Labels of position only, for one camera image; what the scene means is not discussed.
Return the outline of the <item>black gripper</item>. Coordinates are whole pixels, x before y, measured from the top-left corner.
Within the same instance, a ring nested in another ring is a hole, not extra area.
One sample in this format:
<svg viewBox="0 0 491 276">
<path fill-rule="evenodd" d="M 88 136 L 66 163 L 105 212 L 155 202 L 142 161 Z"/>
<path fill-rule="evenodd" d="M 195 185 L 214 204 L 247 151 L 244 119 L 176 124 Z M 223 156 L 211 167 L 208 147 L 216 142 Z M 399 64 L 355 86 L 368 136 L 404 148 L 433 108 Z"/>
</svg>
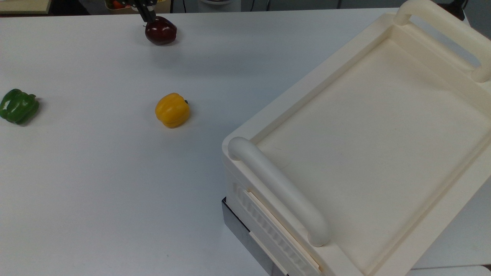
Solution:
<svg viewBox="0 0 491 276">
<path fill-rule="evenodd" d="M 138 9 L 139 14 L 146 23 L 152 23 L 156 19 L 155 6 L 158 0 L 130 0 L 130 7 Z"/>
</svg>

